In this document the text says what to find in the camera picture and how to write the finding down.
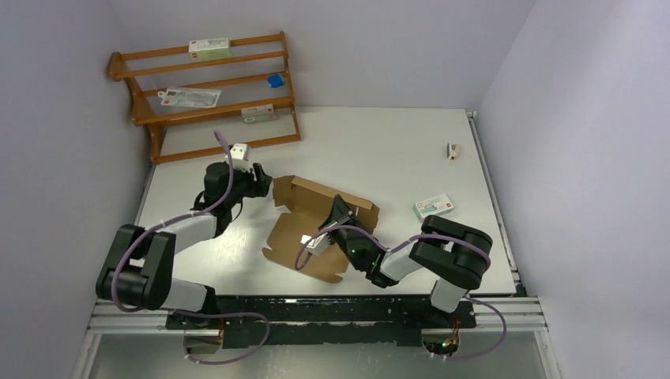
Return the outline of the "brown cardboard box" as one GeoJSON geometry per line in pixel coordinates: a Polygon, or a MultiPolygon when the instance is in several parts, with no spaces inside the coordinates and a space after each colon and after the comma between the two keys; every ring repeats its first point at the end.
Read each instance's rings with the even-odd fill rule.
{"type": "MultiPolygon", "coordinates": [[[[285,206],[288,213],[281,214],[275,223],[266,241],[269,248],[262,249],[265,258],[297,272],[295,259],[302,245],[301,238],[314,235],[327,220],[336,194],[356,214],[363,228],[372,234],[380,211],[372,201],[299,176],[282,176],[273,180],[273,199],[276,207],[285,206]]],[[[298,273],[335,284],[343,280],[341,274],[348,267],[349,261],[344,253],[339,247],[331,245],[320,256],[311,257],[298,273]]]]}

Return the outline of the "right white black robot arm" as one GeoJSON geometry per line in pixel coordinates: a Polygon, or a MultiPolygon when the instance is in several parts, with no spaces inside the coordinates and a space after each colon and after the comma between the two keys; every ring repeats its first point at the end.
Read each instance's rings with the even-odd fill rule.
{"type": "Polygon", "coordinates": [[[394,248],[384,246],[336,195],[326,221],[312,237],[304,236],[301,250],[320,254],[325,244],[336,245],[353,268],[380,288],[392,287],[407,275],[425,268],[439,279],[431,290],[427,319],[447,326],[461,300],[480,287],[491,266],[492,238],[485,232],[439,216],[428,216],[420,233],[394,248]]]}

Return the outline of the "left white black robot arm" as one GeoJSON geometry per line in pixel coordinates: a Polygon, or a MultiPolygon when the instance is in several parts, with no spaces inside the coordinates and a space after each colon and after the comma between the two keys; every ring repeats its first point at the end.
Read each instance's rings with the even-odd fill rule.
{"type": "Polygon", "coordinates": [[[228,163],[207,166],[204,189],[191,210],[154,227],[121,226],[96,281],[98,298],[121,310],[183,310],[199,328],[219,316],[213,288],[173,276],[175,255],[199,242],[221,236],[233,221],[232,209],[246,198],[266,197],[272,177],[262,165],[250,170],[228,163]]]}

